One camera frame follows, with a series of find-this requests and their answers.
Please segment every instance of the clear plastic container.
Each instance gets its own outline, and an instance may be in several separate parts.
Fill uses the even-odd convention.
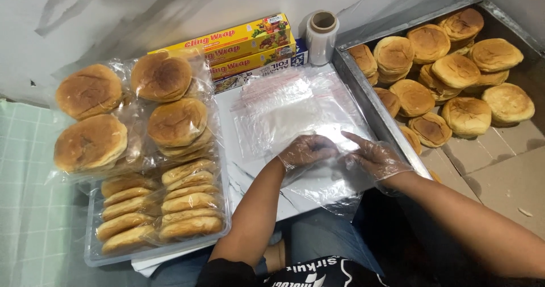
[[[203,244],[210,243],[211,241],[218,240],[222,236],[226,235],[231,227],[231,209],[230,201],[228,198],[229,194],[229,178],[227,174],[227,160],[225,157],[225,150],[223,146],[218,145],[218,152],[220,158],[221,173],[219,179],[221,180],[221,185],[219,186],[220,193],[224,198],[223,214],[224,216],[224,228],[221,232],[200,236],[195,239],[188,239],[182,242],[175,242],[171,245],[164,247],[142,247],[139,250],[133,251],[130,254],[125,255],[107,255],[102,256],[100,254],[100,248],[102,247],[101,242],[97,239],[94,231],[99,227],[102,221],[99,219],[99,214],[102,212],[102,207],[98,201],[102,201],[104,197],[100,193],[100,190],[93,190],[89,195],[89,209],[87,211],[87,230],[85,231],[85,251],[83,258],[85,263],[89,267],[99,267],[104,265],[110,265],[112,263],[120,263],[122,261],[127,261],[131,259],[148,259],[155,258],[159,256],[164,256],[171,254],[173,252],[179,252],[181,250],[190,250],[194,248],[199,248]]]

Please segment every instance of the stainless steel tray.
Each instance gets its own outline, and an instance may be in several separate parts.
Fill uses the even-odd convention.
[[[365,43],[371,49],[378,40],[386,36],[404,36],[413,26],[428,23],[446,13],[471,6],[481,13],[485,20],[485,27],[478,34],[475,41],[488,38],[503,38],[524,54],[524,61],[513,68],[509,82],[513,82],[523,88],[533,98],[536,113],[532,118],[535,125],[545,133],[545,50],[528,33],[526,33],[513,19],[501,11],[488,0],[465,0],[438,11],[426,14],[411,20],[403,25],[395,26],[374,35],[363,36],[358,39],[340,44],[334,51],[332,63],[343,82],[348,86],[361,113],[367,120],[379,140],[388,142],[402,154],[408,163],[422,176],[431,178],[426,167],[413,151],[409,142],[399,130],[395,120],[390,116],[384,104],[380,101],[367,79],[358,68],[354,59],[347,50],[351,47]]]

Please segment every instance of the stretch film roll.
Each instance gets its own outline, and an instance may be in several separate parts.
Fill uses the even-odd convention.
[[[320,10],[309,18],[306,45],[312,65],[325,65],[331,60],[338,29],[338,18],[332,12]]]

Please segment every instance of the hand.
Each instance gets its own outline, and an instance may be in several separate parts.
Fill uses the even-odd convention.
[[[378,181],[387,179],[400,172],[412,171],[412,167],[405,164],[389,146],[372,143],[369,140],[345,131],[341,131],[341,134],[360,146],[358,150],[340,159],[344,160],[347,166],[357,163],[374,175]],[[383,184],[389,186],[389,182],[383,182]]]
[[[329,138],[321,135],[301,135],[278,154],[278,158],[287,172],[338,154],[337,146]]]

